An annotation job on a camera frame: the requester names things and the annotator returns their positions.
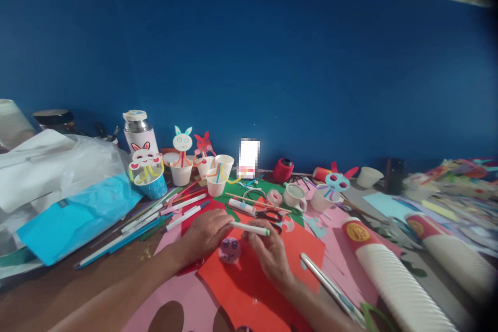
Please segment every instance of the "bunny face cutout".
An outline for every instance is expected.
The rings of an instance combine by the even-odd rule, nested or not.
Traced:
[[[192,147],[192,138],[189,136],[192,127],[189,127],[185,133],[182,133],[178,126],[175,126],[176,136],[173,138],[173,146],[179,151],[188,151]]]
[[[204,137],[200,137],[199,135],[194,136],[197,139],[196,154],[199,154],[201,152],[207,153],[208,150],[213,150],[213,147],[211,146],[211,140],[209,140],[209,131],[206,131]]]

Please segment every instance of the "light blue paper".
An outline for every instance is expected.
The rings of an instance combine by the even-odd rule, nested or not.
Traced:
[[[53,204],[17,233],[50,266],[123,218],[142,196],[122,173]]]
[[[413,210],[409,207],[404,206],[396,200],[393,200],[391,196],[385,195],[381,192],[363,196],[363,199],[386,217],[392,216],[405,223],[405,214],[413,213]]]

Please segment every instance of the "red paper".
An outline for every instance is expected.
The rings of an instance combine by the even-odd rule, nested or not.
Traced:
[[[204,208],[202,208],[200,211],[196,212],[193,216],[191,216],[190,218],[188,218],[182,222],[182,236],[187,232],[187,230],[192,225],[193,221],[196,220],[196,218],[199,215],[201,215],[205,212],[208,212],[210,210],[215,210],[215,209],[226,210],[225,205],[223,205],[221,202],[212,200],[211,197],[206,197],[200,201],[197,201],[194,203],[195,205],[193,204],[193,205],[189,205],[189,206],[184,206],[182,208],[182,210],[185,213],[189,209],[192,209],[192,207],[199,206],[199,205],[205,203],[206,201],[211,201],[211,202],[209,204],[207,204]],[[209,256],[207,256],[206,258],[202,258],[202,259],[198,260],[197,262],[194,262],[193,264],[188,265],[187,267],[184,267],[183,269],[180,270],[180,272],[177,274],[177,276],[198,270],[208,258],[209,258]]]
[[[242,223],[252,220],[242,214],[239,217]],[[236,229],[229,236],[240,239],[242,232]],[[306,253],[321,268],[324,244],[299,225],[295,225],[291,232],[284,230],[281,237],[293,274],[318,292],[318,280],[306,267],[303,268],[300,255]],[[311,331],[304,318],[270,283],[249,243],[241,240],[240,245],[242,255],[235,265],[222,263],[215,252],[198,271],[234,327],[248,326],[254,331],[289,331],[292,324],[298,331]]]

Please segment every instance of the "pink bunny ears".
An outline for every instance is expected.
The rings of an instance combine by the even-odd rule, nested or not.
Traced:
[[[332,165],[331,165],[330,169],[335,174],[341,174],[337,170],[337,162],[336,161],[332,162]],[[359,170],[359,167],[356,166],[355,168],[352,168],[351,170],[347,171],[346,174],[344,174],[344,177],[347,178],[347,179],[351,179],[354,176],[354,174],[356,174],[358,172],[358,170]]]

